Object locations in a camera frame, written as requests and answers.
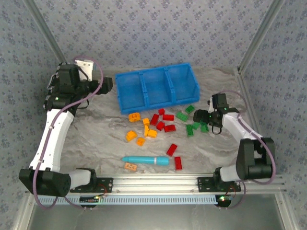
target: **green lego brick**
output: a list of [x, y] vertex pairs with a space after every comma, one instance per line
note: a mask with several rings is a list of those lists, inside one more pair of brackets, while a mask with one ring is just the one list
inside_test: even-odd
[[178, 112], [176, 117], [184, 122], [188, 120], [188, 115], [183, 114], [182, 112]]
[[207, 124], [205, 124], [201, 127], [201, 132], [202, 133], [208, 133], [209, 132], [209, 128], [208, 128]]
[[187, 114], [192, 113], [194, 110], [195, 110], [195, 108], [194, 108], [194, 106], [193, 106], [193, 105], [190, 105], [188, 108], [186, 108], [186, 112], [187, 112]]
[[207, 125], [207, 123], [206, 122], [203, 122], [202, 120], [201, 120], [201, 126], [206, 126]]
[[199, 122], [194, 122], [193, 124], [192, 124], [192, 127], [193, 127], [193, 129], [195, 129], [195, 130], [197, 130], [199, 127], [200, 127], [200, 123]]
[[188, 138], [194, 136], [192, 125], [186, 125], [186, 130], [187, 130], [187, 136], [188, 136]]

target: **orange lego brick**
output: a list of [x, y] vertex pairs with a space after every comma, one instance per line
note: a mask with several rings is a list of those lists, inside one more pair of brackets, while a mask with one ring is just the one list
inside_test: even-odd
[[124, 168], [128, 170], [136, 171], [138, 166], [136, 164], [131, 164], [131, 163], [126, 162]]
[[126, 135], [126, 140], [129, 142], [129, 141], [135, 139], [137, 136], [138, 136], [138, 135], [136, 134], [136, 132], [130, 131], [130, 132], [128, 132], [127, 135]]
[[142, 146], [145, 142], [145, 139], [144, 138], [138, 138], [138, 140], [136, 141], [136, 143], [139, 145], [139, 146]]
[[158, 135], [158, 132], [155, 131], [155, 130], [150, 129], [149, 132], [148, 132], [148, 136], [149, 136], [150, 138], [156, 138], [157, 135]]
[[145, 125], [145, 126], [149, 126], [149, 119], [148, 118], [143, 118], [143, 124]]
[[144, 136], [148, 137], [148, 132], [149, 132], [149, 127], [148, 126], [144, 126]]
[[128, 116], [130, 122], [136, 122], [141, 119], [141, 115], [139, 113], [129, 114]]

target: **metal bracket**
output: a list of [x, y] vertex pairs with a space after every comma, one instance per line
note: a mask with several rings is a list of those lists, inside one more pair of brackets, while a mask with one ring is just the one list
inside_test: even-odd
[[71, 193], [103, 193], [105, 188], [103, 186], [100, 186], [102, 184], [105, 188], [107, 193], [112, 192], [113, 188], [113, 178], [111, 177], [100, 177], [97, 178], [97, 183], [95, 187], [86, 187], [86, 185], [76, 187], [75, 189], [71, 189]]
[[198, 191], [200, 193], [205, 192], [233, 192], [235, 188], [236, 192], [241, 192], [240, 184], [237, 184], [234, 181], [222, 182], [216, 184], [213, 177], [198, 177], [197, 178]]

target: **blue floral wallpaper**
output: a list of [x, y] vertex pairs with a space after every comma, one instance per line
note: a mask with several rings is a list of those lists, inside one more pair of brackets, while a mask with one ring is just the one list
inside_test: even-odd
[[272, 0], [35, 0], [67, 59], [238, 66]]
[[12, 228], [29, 166], [45, 125], [45, 88], [58, 62], [22, 1], [1, 1], [0, 229]]
[[307, 229], [307, 1], [286, 0], [244, 73], [262, 131], [276, 143], [298, 222]]

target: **red lego brick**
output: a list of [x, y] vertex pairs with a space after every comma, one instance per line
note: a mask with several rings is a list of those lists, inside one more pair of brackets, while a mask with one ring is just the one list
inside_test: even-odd
[[157, 129], [162, 131], [162, 129], [164, 128], [164, 122], [163, 121], [160, 121], [158, 124], [157, 124]]
[[150, 121], [150, 124], [152, 126], [156, 126], [158, 123], [158, 119], [159, 119], [159, 115], [158, 114], [154, 114], [152, 117], [152, 120]]
[[167, 154], [168, 156], [172, 157], [176, 149], [177, 149], [177, 145], [171, 144], [171, 146], [169, 147], [169, 149], [168, 149], [168, 151], [166, 152], [166, 154]]
[[165, 110], [164, 109], [159, 109], [159, 115], [163, 115], [165, 113]]
[[174, 157], [176, 170], [182, 170], [181, 157]]
[[168, 133], [173, 131], [176, 131], [175, 125], [164, 126], [164, 132]]
[[173, 121], [174, 120], [174, 115], [164, 114], [163, 115], [163, 120], [165, 120], [165, 121]]

